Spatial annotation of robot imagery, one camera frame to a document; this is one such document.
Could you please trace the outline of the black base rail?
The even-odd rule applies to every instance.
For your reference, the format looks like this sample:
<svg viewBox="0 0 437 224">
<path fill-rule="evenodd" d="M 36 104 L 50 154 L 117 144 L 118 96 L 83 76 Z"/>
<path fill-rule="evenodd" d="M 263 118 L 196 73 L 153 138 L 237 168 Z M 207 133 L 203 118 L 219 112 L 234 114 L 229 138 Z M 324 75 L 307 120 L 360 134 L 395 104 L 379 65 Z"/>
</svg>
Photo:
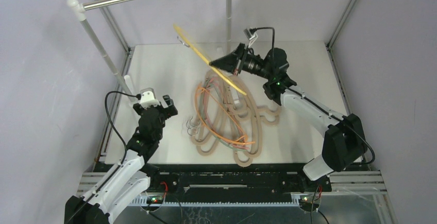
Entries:
<svg viewBox="0 0 437 224">
<path fill-rule="evenodd" d="M 332 191 L 323 176 L 304 178 L 302 163 L 252 164 L 157 164 L 148 192 L 168 191 L 180 203 L 273 204 L 291 202 L 292 194 Z"/>
</svg>

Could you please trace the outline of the beige wooden hanger right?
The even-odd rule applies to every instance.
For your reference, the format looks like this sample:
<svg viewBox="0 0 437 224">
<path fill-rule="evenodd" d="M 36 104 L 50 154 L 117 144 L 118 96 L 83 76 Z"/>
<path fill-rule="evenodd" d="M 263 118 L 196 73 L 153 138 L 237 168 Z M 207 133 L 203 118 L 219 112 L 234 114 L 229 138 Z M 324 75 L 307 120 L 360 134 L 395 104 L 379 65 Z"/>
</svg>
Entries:
<svg viewBox="0 0 437 224">
<path fill-rule="evenodd" d="M 281 107 L 276 105 L 276 108 L 271 110 L 268 106 L 259 106 L 251 92 L 245 92 L 247 95 L 233 88 L 227 90 L 230 112 L 235 119 L 240 122 L 250 121 L 253 127 L 259 126 L 258 130 L 261 130 L 262 125 L 277 126 L 280 122 Z"/>
</svg>

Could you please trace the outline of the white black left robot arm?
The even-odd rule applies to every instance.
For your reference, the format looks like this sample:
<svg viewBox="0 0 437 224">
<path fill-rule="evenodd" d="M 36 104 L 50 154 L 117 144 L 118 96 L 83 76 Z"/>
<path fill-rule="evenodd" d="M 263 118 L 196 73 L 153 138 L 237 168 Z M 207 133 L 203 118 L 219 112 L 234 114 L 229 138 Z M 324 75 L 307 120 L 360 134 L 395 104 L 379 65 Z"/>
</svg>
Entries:
<svg viewBox="0 0 437 224">
<path fill-rule="evenodd" d="M 87 192 L 66 202 L 64 223 L 114 223 L 138 195 L 160 187 L 159 169 L 148 161 L 159 147 L 166 120 L 178 110 L 168 95 L 163 96 L 164 107 L 153 89 L 135 98 L 138 102 L 132 107 L 139 116 L 138 126 L 131 139 L 122 142 L 122 158 Z"/>
</svg>

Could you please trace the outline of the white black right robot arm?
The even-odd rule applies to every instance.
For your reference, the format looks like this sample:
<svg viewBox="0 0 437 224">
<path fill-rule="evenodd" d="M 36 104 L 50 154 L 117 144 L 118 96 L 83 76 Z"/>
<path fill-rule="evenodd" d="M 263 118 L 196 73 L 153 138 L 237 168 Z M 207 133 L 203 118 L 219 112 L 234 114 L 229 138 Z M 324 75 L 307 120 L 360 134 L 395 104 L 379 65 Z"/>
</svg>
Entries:
<svg viewBox="0 0 437 224">
<path fill-rule="evenodd" d="M 273 47 L 261 58 L 252 48 L 240 43 L 234 51 L 209 65 L 234 75 L 248 72 L 266 79 L 263 89 L 268 99 L 294 111 L 322 135 L 321 154 L 306 163 L 297 178 L 302 190 L 313 190 L 321 177 L 344 170 L 370 150 L 358 116 L 343 115 L 327 107 L 289 77 L 285 50 Z"/>
</svg>

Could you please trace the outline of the right rack post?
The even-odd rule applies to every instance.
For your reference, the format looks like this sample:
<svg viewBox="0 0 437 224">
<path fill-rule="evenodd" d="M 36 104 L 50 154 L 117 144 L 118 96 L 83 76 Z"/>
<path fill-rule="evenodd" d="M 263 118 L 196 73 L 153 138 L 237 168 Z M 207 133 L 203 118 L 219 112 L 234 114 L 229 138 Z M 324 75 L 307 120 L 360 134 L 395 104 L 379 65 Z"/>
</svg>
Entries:
<svg viewBox="0 0 437 224">
<path fill-rule="evenodd" d="M 226 0 L 226 53 L 231 51 L 232 0 Z"/>
</svg>

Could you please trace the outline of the beige wooden hanger outer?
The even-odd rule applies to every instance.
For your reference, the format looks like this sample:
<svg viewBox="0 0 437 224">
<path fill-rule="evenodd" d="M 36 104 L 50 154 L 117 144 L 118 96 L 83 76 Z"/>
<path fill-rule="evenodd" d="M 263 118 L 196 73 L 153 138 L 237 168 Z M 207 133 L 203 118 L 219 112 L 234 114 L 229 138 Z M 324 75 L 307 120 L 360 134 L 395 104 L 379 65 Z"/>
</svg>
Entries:
<svg viewBox="0 0 437 224">
<path fill-rule="evenodd" d="M 206 77 L 213 76 L 213 75 L 216 75 L 216 73 L 213 70 L 207 71 L 205 74 L 204 81 Z M 197 152 L 200 155 L 209 156 L 216 151 L 219 144 L 223 146 L 225 145 L 217 141 L 215 137 L 209 133 L 209 130 L 202 126 L 199 118 L 197 117 L 196 103 L 198 103 L 198 101 L 195 100 L 195 92 L 196 90 L 194 91 L 195 118 L 194 118 L 194 124 L 192 125 L 193 132 L 190 135 L 191 142 L 196 146 Z M 224 124 L 224 127 L 221 129 L 223 135 L 227 138 L 235 138 L 236 132 L 231 130 L 230 121 L 223 122 L 223 121 L 216 120 L 217 110 L 218 110 L 218 106 L 216 102 L 212 98 L 210 98 L 208 102 L 208 115 L 210 121 L 212 121 L 216 129 L 219 128 L 221 124 Z"/>
</svg>

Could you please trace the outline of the rack post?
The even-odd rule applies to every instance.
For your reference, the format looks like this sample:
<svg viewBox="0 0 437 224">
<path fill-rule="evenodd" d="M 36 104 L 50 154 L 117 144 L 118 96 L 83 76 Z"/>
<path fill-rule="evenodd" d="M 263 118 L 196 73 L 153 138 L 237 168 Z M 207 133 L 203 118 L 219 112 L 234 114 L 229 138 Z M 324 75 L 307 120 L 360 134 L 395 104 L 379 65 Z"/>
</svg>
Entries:
<svg viewBox="0 0 437 224">
<path fill-rule="evenodd" d="M 231 51 L 232 0 L 226 0 L 226 53 Z"/>
<path fill-rule="evenodd" d="M 131 101 L 134 101 L 135 95 L 131 92 L 130 88 L 126 84 L 126 81 L 120 71 L 115 66 L 114 62 L 111 60 L 110 56 L 108 55 L 107 51 L 103 47 L 101 41 L 97 37 L 95 31 L 91 27 L 90 23 L 87 20 L 87 16 L 85 15 L 85 8 L 83 7 L 83 4 L 80 3 L 78 0 L 67 0 L 66 4 L 70 7 L 72 12 L 75 14 L 79 22 L 81 23 L 82 27 L 88 34 L 89 38 L 93 42 L 94 46 L 98 50 L 99 54 L 103 58 L 104 62 L 108 66 L 109 70 L 112 72 L 112 74 L 115 76 L 117 82 L 119 83 L 122 90 L 129 95 L 133 95 L 131 97 Z"/>
</svg>

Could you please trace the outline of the aluminium frame rail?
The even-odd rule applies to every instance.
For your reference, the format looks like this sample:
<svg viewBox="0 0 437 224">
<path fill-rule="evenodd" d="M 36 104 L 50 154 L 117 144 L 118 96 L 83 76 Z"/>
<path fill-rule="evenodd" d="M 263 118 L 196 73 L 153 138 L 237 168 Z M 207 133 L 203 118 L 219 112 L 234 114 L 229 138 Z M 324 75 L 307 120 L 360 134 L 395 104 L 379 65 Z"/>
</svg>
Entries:
<svg viewBox="0 0 437 224">
<path fill-rule="evenodd" d="M 321 187 L 322 195 L 386 194 L 381 173 L 343 171 L 305 183 L 295 172 L 252 171 L 229 173 L 160 173 L 148 193 L 167 190 L 168 203 L 194 205 L 285 205 L 297 204 L 299 195 L 311 195 Z"/>
</svg>

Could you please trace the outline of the left rack post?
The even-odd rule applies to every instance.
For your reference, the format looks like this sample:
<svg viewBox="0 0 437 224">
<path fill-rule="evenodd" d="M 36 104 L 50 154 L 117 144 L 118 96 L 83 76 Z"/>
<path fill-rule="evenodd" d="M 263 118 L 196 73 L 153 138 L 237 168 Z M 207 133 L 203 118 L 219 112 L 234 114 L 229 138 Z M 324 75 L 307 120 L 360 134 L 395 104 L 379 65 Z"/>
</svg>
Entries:
<svg viewBox="0 0 437 224">
<path fill-rule="evenodd" d="M 126 81 L 120 71 L 115 66 L 114 62 L 111 60 L 110 56 L 108 55 L 107 51 L 103 47 L 101 41 L 97 37 L 95 31 L 91 27 L 90 23 L 87 20 L 87 16 L 85 15 L 85 8 L 83 7 L 83 4 L 80 3 L 78 0 L 67 0 L 66 4 L 70 7 L 72 12 L 75 14 L 79 22 L 81 23 L 82 27 L 88 34 L 89 38 L 93 42 L 94 46 L 98 50 L 99 54 L 103 58 L 104 62 L 108 66 L 109 70 L 112 72 L 112 74 L 115 76 L 117 82 L 119 83 L 122 90 L 129 95 L 133 95 L 131 97 L 131 101 L 134 101 L 135 95 L 131 92 L 130 88 L 126 84 Z"/>
</svg>

